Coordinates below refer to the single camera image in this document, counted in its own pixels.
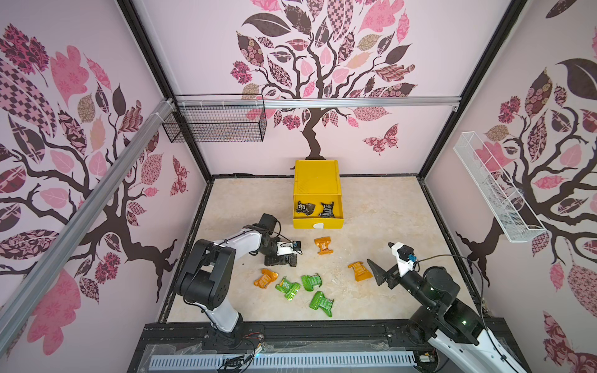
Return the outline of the black cookie packet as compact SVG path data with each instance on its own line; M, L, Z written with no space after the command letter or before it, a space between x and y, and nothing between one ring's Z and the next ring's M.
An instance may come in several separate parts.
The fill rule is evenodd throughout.
M303 203L300 200L297 201L295 212L297 214L304 214L305 216L311 216L315 211L316 205L313 203Z
M322 211L319 214L319 217L322 219L334 219L335 215L334 215L334 202L332 201L329 204L320 203L321 207L322 207Z

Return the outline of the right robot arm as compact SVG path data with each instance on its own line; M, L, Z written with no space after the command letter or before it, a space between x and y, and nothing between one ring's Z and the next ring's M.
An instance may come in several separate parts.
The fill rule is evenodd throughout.
M484 319L458 299L460 286L444 268L416 272L415 262L398 259L384 270L367 260L376 283L403 287L420 307L409 318L413 338L429 343L464 372L525 372Z

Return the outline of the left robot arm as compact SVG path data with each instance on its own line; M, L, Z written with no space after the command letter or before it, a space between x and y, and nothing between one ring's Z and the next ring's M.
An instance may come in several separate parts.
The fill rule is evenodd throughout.
M227 298L235 262L261 254L267 267L295 267L302 253L300 241L281 234L281 222L275 216L262 214L258 223L245 225L228 238L195 242L175 283L175 293L185 304L203 311L215 330L233 334L242 323Z

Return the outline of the yellow top drawer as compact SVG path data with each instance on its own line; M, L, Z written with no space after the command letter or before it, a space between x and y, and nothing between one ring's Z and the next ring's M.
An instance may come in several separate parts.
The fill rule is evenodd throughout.
M297 214L295 212L297 201L313 203L316 205L311 216ZM329 204L334 202L334 219L322 219L319 217L322 207L321 202ZM297 229L340 229L345 223L342 195L341 194L295 194L293 196L293 225Z

